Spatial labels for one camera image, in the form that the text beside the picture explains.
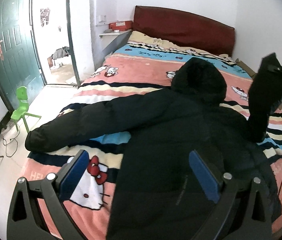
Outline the striped Hello Kitty blanket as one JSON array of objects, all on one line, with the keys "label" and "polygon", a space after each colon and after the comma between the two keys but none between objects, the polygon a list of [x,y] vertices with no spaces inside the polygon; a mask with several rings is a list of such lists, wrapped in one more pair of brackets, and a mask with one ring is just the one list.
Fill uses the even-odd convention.
[{"label": "striped Hello Kitty blanket", "polygon": [[[227,93],[221,106],[231,108],[248,119],[247,91],[252,78],[227,56],[227,54],[216,56],[190,47],[178,47],[169,41],[134,31],[128,44],[106,59],[104,65],[84,81],[72,100],[73,103],[63,108],[56,118],[73,111],[76,107],[84,106],[84,103],[96,103],[133,94],[142,95],[168,87],[176,70],[179,70],[188,59],[195,57],[211,62],[225,78]],[[270,117],[269,137],[261,144],[267,157],[282,157],[282,111],[277,110],[276,113],[277,117]],[[120,146],[124,146],[129,138],[127,132],[102,135],[88,141],[88,145],[92,146],[86,146],[84,149],[92,151],[91,157],[96,155],[99,160],[104,160],[101,164],[119,171],[116,168],[123,157]],[[40,180],[49,172],[58,171],[60,165],[64,163],[63,157],[70,157],[76,153],[75,150],[79,150],[79,146],[66,146],[52,153],[31,153],[24,167],[25,177],[29,180]],[[65,207],[88,239],[105,239],[110,211],[100,207],[100,213],[96,202],[87,204],[87,207],[81,207],[76,202],[67,200]],[[282,215],[275,221],[272,229],[275,238],[281,235]]]}]

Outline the white wall shelf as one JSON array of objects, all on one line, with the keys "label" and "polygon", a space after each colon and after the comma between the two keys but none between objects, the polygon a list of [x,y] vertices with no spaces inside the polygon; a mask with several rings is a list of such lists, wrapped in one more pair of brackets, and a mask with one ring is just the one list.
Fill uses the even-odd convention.
[{"label": "white wall shelf", "polygon": [[99,36],[100,37],[108,37],[108,36],[120,36],[120,35],[123,35],[123,34],[127,34],[131,32],[131,29],[129,30],[125,30],[125,31],[112,31],[110,33],[102,33],[100,34]]}]

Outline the green entrance door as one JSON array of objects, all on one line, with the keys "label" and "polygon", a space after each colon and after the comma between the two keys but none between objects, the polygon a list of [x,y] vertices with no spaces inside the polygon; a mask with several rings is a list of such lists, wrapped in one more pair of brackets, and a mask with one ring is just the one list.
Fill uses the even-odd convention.
[{"label": "green entrance door", "polygon": [[16,90],[29,102],[44,87],[30,25],[30,0],[0,0],[0,96],[9,112],[18,107]]}]

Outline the white wall switch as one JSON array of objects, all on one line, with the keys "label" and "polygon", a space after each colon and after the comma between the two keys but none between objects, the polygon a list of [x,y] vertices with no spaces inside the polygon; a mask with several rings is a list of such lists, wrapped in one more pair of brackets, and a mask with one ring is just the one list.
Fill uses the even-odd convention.
[{"label": "white wall switch", "polygon": [[106,25],[106,24],[107,24],[106,15],[98,15],[96,26],[102,26],[102,25]]}]

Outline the green plastic child chair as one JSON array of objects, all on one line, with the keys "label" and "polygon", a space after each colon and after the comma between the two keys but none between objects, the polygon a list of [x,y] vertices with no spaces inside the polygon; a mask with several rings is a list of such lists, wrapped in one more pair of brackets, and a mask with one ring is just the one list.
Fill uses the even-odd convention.
[{"label": "green plastic child chair", "polygon": [[31,114],[31,113],[28,112],[29,102],[28,102],[27,88],[25,86],[21,86],[21,87],[18,87],[16,89],[16,96],[17,96],[17,100],[18,100],[19,105],[18,105],[18,108],[13,111],[13,113],[11,115],[11,120],[15,124],[17,131],[19,131],[19,127],[18,127],[17,123],[20,120],[23,120],[23,123],[25,125],[25,129],[29,133],[30,129],[29,129],[29,126],[27,124],[25,116],[31,116],[31,117],[34,117],[34,118],[38,118],[38,120],[41,119],[41,116]]}]

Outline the red box on shelf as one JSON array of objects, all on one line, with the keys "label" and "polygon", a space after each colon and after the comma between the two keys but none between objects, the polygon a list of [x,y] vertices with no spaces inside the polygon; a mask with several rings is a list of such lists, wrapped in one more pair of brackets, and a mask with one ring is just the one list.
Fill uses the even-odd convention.
[{"label": "red box on shelf", "polygon": [[118,30],[118,31],[126,31],[132,29],[133,21],[117,21],[112,22],[109,24],[109,28],[112,30]]}]

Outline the dark red padded headboard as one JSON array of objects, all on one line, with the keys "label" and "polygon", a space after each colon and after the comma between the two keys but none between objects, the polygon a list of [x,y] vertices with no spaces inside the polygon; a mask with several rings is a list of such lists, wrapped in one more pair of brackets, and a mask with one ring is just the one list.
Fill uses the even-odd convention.
[{"label": "dark red padded headboard", "polygon": [[214,55],[232,56],[235,45],[233,27],[170,8],[135,6],[132,29],[180,47],[202,49]]}]

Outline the black hooded puffer jacket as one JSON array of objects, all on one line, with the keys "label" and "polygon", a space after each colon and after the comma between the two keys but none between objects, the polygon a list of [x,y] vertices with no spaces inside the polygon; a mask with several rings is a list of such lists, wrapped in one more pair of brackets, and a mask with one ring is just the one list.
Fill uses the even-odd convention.
[{"label": "black hooded puffer jacket", "polygon": [[271,219],[282,212],[270,164],[259,147],[282,103],[282,78],[261,65],[248,91],[249,117],[222,106],[219,70],[193,57],[169,88],[86,105],[29,132],[25,148],[54,152],[130,133],[110,204],[107,239],[190,239],[214,208],[189,165],[196,150],[236,179],[263,179]]}]

